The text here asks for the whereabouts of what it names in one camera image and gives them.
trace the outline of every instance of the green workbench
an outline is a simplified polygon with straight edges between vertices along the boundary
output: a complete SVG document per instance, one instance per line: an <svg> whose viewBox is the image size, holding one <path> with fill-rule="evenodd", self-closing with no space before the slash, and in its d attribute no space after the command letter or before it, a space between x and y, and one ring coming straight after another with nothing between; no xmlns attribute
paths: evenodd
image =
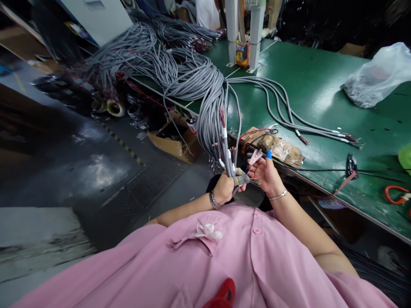
<svg viewBox="0 0 411 308"><path fill-rule="evenodd" d="M228 45L219 42L205 54L225 77L244 77L251 74L238 66L228 67ZM305 146L291 131L280 125L278 136L298 146L306 157L301 169L345 169L349 152L357 158L359 169L401 169L398 152L411 143L411 83L400 85L375 109L362 109L350 102L340 86L349 74L367 59L302 47L294 44L262 40L258 69L252 74L279 82L287 91L293 110L308 122L321 127L340 130L361 137L363 150L328 138L303 134L310 143ZM255 126L271 127L276 123L269 115L265 92L250 84L232 84L241 108L244 133ZM275 98L270 92L271 109L277 114ZM178 104L193 113L200 110L200 101ZM232 95L229 96L228 131L238 134L238 113ZM311 185L327 192L334 192L346 178L345 172L304 172L296 175ZM404 173L384 172L390 178L406 181L406 184L359 175L338 193L338 198L349 208L373 221L403 241L411 244L411 202L393 205L387 202L384 188L398 185L411 189L411 176Z"/></svg>

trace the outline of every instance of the white pillar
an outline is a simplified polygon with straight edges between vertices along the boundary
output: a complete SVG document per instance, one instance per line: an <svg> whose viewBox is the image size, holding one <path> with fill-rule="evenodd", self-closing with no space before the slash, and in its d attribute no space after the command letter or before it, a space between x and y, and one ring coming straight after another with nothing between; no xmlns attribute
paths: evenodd
<svg viewBox="0 0 411 308"><path fill-rule="evenodd" d="M226 0L227 39L230 63L235 64L235 42L238 36L238 1Z"/></svg>
<svg viewBox="0 0 411 308"><path fill-rule="evenodd" d="M265 1L257 9L251 9L251 27L250 27L250 69L252 73L258 67L258 60L261 48L262 23L264 21Z"/></svg>

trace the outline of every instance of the silver bracelet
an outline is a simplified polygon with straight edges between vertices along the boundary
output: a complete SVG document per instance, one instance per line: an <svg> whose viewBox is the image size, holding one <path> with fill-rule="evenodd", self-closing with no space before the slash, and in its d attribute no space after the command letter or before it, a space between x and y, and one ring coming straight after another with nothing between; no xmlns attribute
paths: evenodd
<svg viewBox="0 0 411 308"><path fill-rule="evenodd" d="M268 198L268 199L269 199L270 201L273 201L273 200L275 200L275 199L279 199L279 198L285 196L287 193L288 193L288 190L285 190L281 195L278 195L278 196L275 196L275 197L271 197L271 198Z"/></svg>
<svg viewBox="0 0 411 308"><path fill-rule="evenodd" d="M221 205L218 205L218 203L214 199L214 192L213 191L210 192L210 203L211 203L211 205L213 206L213 208L215 210L221 209Z"/></svg>

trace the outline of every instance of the wristwatch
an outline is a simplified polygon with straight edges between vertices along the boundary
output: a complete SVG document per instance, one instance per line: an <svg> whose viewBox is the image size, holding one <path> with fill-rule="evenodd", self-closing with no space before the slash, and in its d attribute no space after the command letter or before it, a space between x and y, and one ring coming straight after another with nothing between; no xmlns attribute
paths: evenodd
<svg viewBox="0 0 411 308"><path fill-rule="evenodd" d="M211 203L211 205L213 206L213 208L215 210L221 209L221 205L219 205L214 199L214 191L213 190L210 192L210 203Z"/></svg>

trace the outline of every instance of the white plastic bag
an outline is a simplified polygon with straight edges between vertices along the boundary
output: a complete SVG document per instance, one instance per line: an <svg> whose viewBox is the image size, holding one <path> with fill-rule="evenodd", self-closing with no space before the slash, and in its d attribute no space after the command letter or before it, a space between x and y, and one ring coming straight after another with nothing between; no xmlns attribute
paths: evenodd
<svg viewBox="0 0 411 308"><path fill-rule="evenodd" d="M359 107L372 108L401 83L411 80L411 53L404 43L381 48L352 73L343 88Z"/></svg>

